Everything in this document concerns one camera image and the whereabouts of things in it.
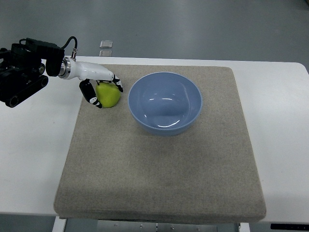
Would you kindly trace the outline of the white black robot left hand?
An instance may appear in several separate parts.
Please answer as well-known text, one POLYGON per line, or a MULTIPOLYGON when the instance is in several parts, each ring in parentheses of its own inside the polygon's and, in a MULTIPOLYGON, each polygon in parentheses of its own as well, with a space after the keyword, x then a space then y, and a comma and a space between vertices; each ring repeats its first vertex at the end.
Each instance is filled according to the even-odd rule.
POLYGON ((81 80, 79 87, 86 101, 98 108, 102 108, 96 95, 96 85, 99 82, 112 83, 123 92, 123 86, 120 79, 110 70, 102 65, 75 61, 72 58, 65 57, 61 64, 60 78, 70 80, 78 78, 81 80))

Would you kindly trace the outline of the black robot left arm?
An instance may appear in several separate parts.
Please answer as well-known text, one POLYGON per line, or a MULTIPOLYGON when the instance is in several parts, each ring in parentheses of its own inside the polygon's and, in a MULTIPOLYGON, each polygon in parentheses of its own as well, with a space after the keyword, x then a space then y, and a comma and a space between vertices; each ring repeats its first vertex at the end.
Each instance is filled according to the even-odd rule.
POLYGON ((54 43, 31 38, 21 39, 11 49, 0 49, 0 101, 16 107, 48 84, 49 76, 63 77, 69 71, 65 48, 74 40, 72 59, 77 52, 77 39, 68 38, 59 47, 54 43))

